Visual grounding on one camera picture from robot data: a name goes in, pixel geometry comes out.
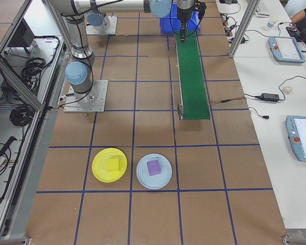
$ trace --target purple block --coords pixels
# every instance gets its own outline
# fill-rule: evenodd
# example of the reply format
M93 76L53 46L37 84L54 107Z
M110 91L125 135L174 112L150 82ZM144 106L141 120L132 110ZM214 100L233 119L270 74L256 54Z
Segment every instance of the purple block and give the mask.
M150 176L159 175L161 173L160 164L158 160L147 162L148 174Z

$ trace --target blue bin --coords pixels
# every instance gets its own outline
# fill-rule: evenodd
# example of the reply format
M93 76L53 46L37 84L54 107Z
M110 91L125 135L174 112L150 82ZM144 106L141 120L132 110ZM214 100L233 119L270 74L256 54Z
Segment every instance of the blue bin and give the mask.
M167 15L164 18L160 18L160 30L161 33L173 33L173 30L179 31L180 30L180 20L177 19L177 3L172 4L171 9L171 23L172 27L170 25L170 19L169 15ZM198 24L198 16L196 12L193 12L192 18L187 23L187 30L188 31L194 31L196 26Z

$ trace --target cup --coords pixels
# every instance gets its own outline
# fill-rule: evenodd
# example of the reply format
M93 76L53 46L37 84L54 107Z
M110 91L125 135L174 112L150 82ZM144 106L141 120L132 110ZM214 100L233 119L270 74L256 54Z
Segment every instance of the cup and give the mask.
M276 16L270 16L269 20L267 21L267 27L272 28L274 27L275 23L277 22L277 17Z

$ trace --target green conveyor belt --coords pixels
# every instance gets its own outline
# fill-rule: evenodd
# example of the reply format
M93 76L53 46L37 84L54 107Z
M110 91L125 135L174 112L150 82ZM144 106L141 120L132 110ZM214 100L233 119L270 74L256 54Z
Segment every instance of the green conveyor belt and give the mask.
M198 54L196 34L180 43L176 35L183 119L210 119L207 93Z

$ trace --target person's arm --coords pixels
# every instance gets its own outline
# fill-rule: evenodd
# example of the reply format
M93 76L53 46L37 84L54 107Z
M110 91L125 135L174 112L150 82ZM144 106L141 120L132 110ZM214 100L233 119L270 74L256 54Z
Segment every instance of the person's arm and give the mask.
M300 21L302 21L306 17L305 10L301 10L298 13L296 13L294 16L291 17L291 21L296 24Z

